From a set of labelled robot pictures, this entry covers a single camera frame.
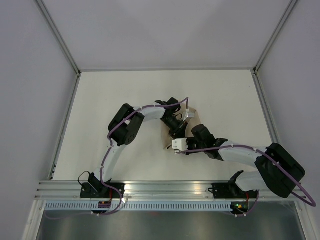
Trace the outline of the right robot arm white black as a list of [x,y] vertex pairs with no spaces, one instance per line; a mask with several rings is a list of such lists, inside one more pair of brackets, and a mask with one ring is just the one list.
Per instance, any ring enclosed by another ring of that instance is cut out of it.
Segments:
[[306,174],[305,169],[278,143],[268,147],[250,147],[226,138],[215,138],[203,124],[195,126],[192,137],[184,140],[185,153],[202,150],[210,159],[234,162],[254,168],[239,170],[228,181],[228,192],[235,198],[245,192],[270,190],[287,198]]

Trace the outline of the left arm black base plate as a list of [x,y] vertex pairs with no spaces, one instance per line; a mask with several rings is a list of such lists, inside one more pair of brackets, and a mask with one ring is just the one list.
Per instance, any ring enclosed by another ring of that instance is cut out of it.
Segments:
[[82,184],[80,191],[81,199],[120,199],[120,194],[109,187],[102,185],[101,188],[93,188],[88,182]]

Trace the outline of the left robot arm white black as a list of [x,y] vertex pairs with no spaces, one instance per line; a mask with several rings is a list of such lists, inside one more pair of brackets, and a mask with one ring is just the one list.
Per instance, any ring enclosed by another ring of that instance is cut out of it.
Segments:
[[96,171],[89,173],[86,182],[80,183],[80,198],[102,199],[111,196],[119,198],[123,187],[118,183],[111,183],[111,180],[124,149],[136,139],[142,124],[153,120],[161,120],[168,127],[168,135],[172,139],[184,138],[188,126],[188,121],[184,117],[187,115],[183,114],[181,118],[177,118],[177,114],[182,109],[181,104],[187,103],[188,100],[186,98],[179,102],[172,97],[168,101],[157,100],[153,104],[141,107],[124,104],[108,126],[109,146],[102,163]]

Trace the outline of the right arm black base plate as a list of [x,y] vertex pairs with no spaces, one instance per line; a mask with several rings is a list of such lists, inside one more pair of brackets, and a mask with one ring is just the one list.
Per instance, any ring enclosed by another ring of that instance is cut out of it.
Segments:
[[258,192],[256,190],[242,191],[237,185],[229,183],[213,183],[208,191],[213,194],[214,199],[256,199]]

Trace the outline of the beige cloth napkin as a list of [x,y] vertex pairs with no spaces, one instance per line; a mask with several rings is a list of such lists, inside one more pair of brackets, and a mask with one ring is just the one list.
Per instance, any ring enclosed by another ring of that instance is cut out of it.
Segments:
[[192,128],[200,125],[197,110],[183,106],[181,109],[165,113],[161,119],[161,143],[165,150],[172,147],[172,140],[192,137]]

